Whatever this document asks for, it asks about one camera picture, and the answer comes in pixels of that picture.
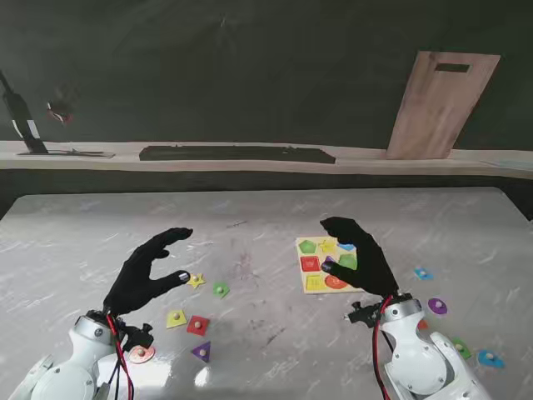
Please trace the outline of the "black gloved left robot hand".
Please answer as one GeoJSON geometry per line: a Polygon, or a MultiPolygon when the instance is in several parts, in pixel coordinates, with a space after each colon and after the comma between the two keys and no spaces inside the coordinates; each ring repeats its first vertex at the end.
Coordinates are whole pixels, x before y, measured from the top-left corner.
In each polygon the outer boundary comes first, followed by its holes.
{"type": "Polygon", "coordinates": [[[191,228],[173,227],[152,237],[138,247],[124,262],[121,271],[103,301],[103,308],[114,317],[134,312],[143,308],[154,298],[169,292],[173,288],[188,283],[191,274],[184,270],[151,279],[152,263],[167,258],[170,253],[167,246],[189,238],[191,228]]]}

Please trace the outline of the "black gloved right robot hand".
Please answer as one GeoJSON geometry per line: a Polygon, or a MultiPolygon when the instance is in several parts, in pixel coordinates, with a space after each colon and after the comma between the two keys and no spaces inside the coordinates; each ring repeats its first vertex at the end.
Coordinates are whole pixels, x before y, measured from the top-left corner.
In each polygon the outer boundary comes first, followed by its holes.
{"type": "Polygon", "coordinates": [[[384,252],[374,237],[355,220],[343,217],[329,217],[320,221],[322,227],[340,244],[356,247],[356,270],[343,267],[338,262],[325,261],[321,270],[341,281],[363,289],[365,292],[388,298],[398,293],[399,287],[384,252]]]}

